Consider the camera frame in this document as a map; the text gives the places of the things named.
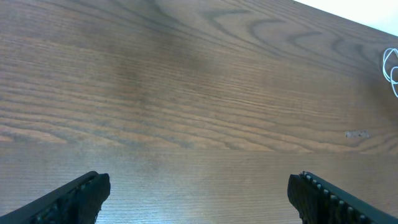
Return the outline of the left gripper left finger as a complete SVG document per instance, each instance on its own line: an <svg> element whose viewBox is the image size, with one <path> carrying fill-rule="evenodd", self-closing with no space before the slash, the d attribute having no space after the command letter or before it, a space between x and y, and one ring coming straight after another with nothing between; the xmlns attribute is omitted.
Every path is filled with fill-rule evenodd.
<svg viewBox="0 0 398 224"><path fill-rule="evenodd" d="M95 224L110 195L107 173L90 171L1 217L7 224Z"/></svg>

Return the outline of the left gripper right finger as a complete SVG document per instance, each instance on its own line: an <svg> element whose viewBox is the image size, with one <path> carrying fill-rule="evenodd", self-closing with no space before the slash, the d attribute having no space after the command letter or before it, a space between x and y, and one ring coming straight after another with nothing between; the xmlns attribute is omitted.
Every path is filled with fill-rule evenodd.
<svg viewBox="0 0 398 224"><path fill-rule="evenodd" d="M306 224L397 224L397 218L311 172L289 177L287 196Z"/></svg>

